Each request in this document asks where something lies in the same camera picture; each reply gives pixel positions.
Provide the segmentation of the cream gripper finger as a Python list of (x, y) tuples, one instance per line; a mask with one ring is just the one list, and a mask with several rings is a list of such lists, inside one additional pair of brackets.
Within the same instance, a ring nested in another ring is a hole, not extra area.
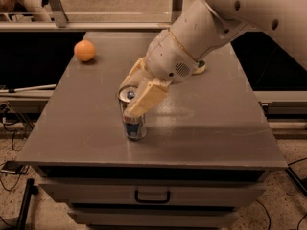
[(144, 78), (140, 81), (136, 95), (128, 104), (124, 114), (130, 118), (138, 118), (160, 104), (168, 97), (170, 80)]
[(151, 86), (153, 79), (154, 75), (146, 64), (146, 58), (141, 57), (134, 63), (129, 73), (120, 84), (120, 89), (127, 86), (133, 86), (137, 88)]

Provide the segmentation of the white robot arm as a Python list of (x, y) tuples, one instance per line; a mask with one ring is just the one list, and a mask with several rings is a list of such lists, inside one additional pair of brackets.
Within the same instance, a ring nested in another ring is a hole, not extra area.
[(307, 0), (197, 0), (160, 32), (122, 82), (136, 88), (124, 115), (148, 112), (167, 97), (170, 85), (186, 81), (206, 55), (250, 27), (307, 66)]

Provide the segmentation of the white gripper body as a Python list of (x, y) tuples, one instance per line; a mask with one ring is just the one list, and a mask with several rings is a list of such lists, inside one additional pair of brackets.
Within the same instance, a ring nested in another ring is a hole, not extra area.
[(199, 66), (182, 51), (169, 30), (161, 31), (150, 43), (146, 65), (156, 78), (172, 84), (186, 81)]

